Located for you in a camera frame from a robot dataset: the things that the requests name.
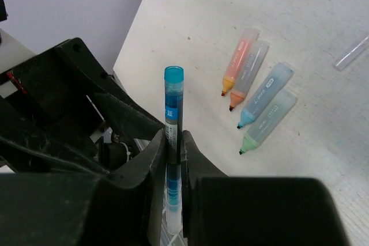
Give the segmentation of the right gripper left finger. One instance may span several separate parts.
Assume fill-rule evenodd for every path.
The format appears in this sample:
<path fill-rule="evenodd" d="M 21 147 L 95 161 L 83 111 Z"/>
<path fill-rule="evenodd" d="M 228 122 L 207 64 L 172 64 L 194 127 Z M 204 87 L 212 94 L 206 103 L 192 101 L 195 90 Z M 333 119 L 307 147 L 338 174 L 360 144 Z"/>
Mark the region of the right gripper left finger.
<path fill-rule="evenodd" d="M 107 174 L 1 174 L 2 245 L 159 245 L 165 132 Z"/>

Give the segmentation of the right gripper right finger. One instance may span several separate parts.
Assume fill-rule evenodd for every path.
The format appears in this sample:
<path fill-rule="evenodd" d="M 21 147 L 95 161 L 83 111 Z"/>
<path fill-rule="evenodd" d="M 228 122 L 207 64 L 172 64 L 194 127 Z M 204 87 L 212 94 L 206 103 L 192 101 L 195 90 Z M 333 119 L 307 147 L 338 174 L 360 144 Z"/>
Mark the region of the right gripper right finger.
<path fill-rule="evenodd" d="M 309 177 L 229 177 L 182 134 L 189 245 L 349 245 L 328 189 Z"/>

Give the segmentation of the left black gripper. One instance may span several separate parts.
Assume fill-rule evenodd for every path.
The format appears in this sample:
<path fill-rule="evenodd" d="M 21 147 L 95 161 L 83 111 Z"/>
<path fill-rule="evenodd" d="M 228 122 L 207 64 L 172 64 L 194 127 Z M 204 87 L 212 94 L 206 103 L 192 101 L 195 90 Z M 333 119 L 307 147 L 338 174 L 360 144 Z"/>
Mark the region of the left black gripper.
<path fill-rule="evenodd" d="M 20 172 L 110 173 L 133 138 L 165 135 L 79 37 L 1 70 L 1 164 Z"/>

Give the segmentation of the blue capped pen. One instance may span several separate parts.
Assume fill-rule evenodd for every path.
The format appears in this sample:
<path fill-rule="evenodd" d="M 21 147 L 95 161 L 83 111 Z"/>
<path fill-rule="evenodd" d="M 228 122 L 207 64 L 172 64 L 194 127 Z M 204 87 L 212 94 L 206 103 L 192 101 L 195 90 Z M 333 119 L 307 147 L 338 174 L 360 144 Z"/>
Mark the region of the blue capped pen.
<path fill-rule="evenodd" d="M 179 234 L 182 225 L 180 144 L 183 126 L 184 69 L 164 70 L 165 136 L 168 142 L 166 165 L 166 222 L 170 234 Z"/>

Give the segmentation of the blue highlighter pen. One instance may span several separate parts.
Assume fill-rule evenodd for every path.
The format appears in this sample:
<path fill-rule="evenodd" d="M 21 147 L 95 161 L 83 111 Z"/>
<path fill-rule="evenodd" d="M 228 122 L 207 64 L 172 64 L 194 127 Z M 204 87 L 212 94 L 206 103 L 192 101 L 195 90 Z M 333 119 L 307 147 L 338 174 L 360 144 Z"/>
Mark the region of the blue highlighter pen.
<path fill-rule="evenodd" d="M 294 70 L 289 64 L 283 62 L 276 64 L 243 107 L 237 129 L 255 122 L 275 95 L 291 79 L 293 74 Z"/>

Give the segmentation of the green highlighter pen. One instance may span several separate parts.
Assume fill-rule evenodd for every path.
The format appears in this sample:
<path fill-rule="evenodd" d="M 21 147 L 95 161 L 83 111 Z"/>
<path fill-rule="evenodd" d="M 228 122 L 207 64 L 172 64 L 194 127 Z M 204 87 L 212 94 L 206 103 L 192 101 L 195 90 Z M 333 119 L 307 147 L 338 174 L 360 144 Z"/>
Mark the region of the green highlighter pen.
<path fill-rule="evenodd" d="M 239 154 L 258 148 L 296 104 L 297 97 L 282 89 L 245 132 Z"/>

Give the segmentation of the orange highlighter pen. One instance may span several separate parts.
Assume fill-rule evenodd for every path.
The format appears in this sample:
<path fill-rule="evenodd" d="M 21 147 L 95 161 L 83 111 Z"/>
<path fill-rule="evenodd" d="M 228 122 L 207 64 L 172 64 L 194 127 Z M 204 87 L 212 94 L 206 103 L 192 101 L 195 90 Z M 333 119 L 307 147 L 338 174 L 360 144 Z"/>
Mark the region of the orange highlighter pen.
<path fill-rule="evenodd" d="M 269 43 L 265 41 L 258 40 L 251 46 L 230 92 L 230 111 L 245 100 L 268 50 Z"/>

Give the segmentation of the yellow highlighter pen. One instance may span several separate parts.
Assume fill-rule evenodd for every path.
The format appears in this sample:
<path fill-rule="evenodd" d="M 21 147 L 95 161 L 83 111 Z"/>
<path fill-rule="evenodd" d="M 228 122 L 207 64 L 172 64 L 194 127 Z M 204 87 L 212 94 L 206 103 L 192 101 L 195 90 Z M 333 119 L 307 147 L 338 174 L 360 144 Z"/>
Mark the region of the yellow highlighter pen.
<path fill-rule="evenodd" d="M 246 28 L 235 47 L 232 58 L 225 70 L 222 80 L 221 96 L 225 96 L 234 86 L 236 78 L 243 66 L 244 60 L 255 41 L 259 37 L 259 30 Z"/>

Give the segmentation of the clear teal pen cap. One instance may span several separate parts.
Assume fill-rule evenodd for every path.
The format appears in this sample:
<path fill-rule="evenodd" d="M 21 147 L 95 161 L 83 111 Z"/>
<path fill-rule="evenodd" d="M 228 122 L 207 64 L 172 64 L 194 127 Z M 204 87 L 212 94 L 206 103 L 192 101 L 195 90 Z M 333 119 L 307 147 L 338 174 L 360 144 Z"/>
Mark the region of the clear teal pen cap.
<path fill-rule="evenodd" d="M 358 42 L 355 42 L 349 47 L 348 51 L 343 53 L 333 63 L 333 67 L 338 71 L 343 71 L 348 65 L 350 65 L 361 53 L 368 48 L 368 35 L 365 35 Z"/>

